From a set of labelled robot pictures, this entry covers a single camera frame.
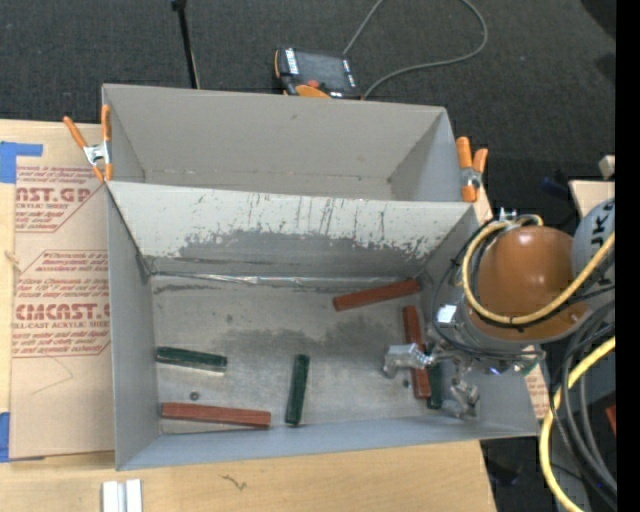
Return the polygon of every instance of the black carpet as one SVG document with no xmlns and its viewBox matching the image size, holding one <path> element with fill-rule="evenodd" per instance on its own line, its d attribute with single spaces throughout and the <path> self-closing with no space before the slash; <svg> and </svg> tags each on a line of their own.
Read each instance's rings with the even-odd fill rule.
<svg viewBox="0 0 640 512">
<path fill-rule="evenodd" d="M 373 4 L 191 0 L 201 87 L 275 94 L 277 45 L 342 51 Z M 572 233 L 570 197 L 541 184 L 599 179 L 598 162 L 615 153 L 616 2 L 474 5 L 488 27 L 481 53 L 401 75 L 369 99 L 445 106 L 456 136 L 489 148 L 485 180 L 494 208 L 538 213 Z M 399 68 L 462 56 L 481 41 L 478 20 L 460 0 L 386 0 L 349 57 L 366 90 Z M 169 0 L 0 2 L 0 117 L 97 122 L 105 82 L 189 87 Z M 501 512 L 554 510 L 531 441 L 484 445 Z"/>
</svg>

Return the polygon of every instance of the battery pack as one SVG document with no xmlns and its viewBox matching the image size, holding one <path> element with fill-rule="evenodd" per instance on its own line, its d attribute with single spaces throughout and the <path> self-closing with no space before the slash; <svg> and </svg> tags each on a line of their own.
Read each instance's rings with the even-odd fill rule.
<svg viewBox="0 0 640 512">
<path fill-rule="evenodd" d="M 278 47 L 275 74 L 284 94 L 362 99 L 351 63 L 340 54 Z"/>
</svg>

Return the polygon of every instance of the gray box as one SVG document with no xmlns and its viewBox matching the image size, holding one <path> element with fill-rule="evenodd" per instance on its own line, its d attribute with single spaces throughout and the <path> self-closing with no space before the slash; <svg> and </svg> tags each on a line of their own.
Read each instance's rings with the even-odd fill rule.
<svg viewBox="0 0 640 512">
<path fill-rule="evenodd" d="M 478 226 L 445 109 L 105 85 L 112 109 L 109 284 L 116 466 L 191 464 L 534 435 L 519 375 L 473 373 L 476 417 L 432 411 L 382 373 L 401 309 Z M 336 312 L 332 298 L 417 278 L 421 292 Z M 223 375 L 154 362 L 225 355 Z M 302 425 L 284 422 L 296 354 Z M 449 375 L 450 369 L 443 368 Z M 269 410 L 266 430 L 160 418 L 159 404 Z"/>
</svg>

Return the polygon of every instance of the wooden table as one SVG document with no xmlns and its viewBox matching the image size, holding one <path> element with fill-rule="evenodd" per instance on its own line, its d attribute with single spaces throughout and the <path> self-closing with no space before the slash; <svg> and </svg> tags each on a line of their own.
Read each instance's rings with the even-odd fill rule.
<svg viewBox="0 0 640 512">
<path fill-rule="evenodd" d="M 0 121 L 0 127 L 6 132 L 15 126 L 11 123 Z M 32 126 L 41 141 L 40 125 Z M 99 127 L 89 131 L 85 135 L 90 143 L 98 140 Z M 69 147 L 79 152 L 70 137 L 64 140 L 68 145 L 59 148 L 61 155 Z M 48 151 L 58 151 L 58 146 Z M 0 249 L 10 253 L 15 187 L 0 184 L 0 194 Z M 476 209 L 481 218 L 490 214 L 484 195 Z M 12 297 L 14 270 L 4 255 L 0 260 L 0 297 L 5 304 L 0 308 L 1 413 L 9 408 L 12 315 L 10 301 L 4 298 Z M 477 441 L 140 471 L 113 468 L 113 452 L 0 464 L 0 510 L 98 511 L 103 482 L 134 478 L 142 479 L 146 512 L 496 510 Z"/>
</svg>

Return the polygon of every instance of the blue tape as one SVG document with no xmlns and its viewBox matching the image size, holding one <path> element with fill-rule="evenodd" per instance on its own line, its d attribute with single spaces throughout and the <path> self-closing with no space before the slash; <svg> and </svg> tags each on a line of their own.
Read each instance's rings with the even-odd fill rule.
<svg viewBox="0 0 640 512">
<path fill-rule="evenodd" d="M 9 462 L 9 413 L 0 413 L 0 462 Z"/>
<path fill-rule="evenodd" d="M 42 144 L 0 142 L 0 183 L 16 182 L 16 160 L 19 156 L 42 156 Z"/>
</svg>

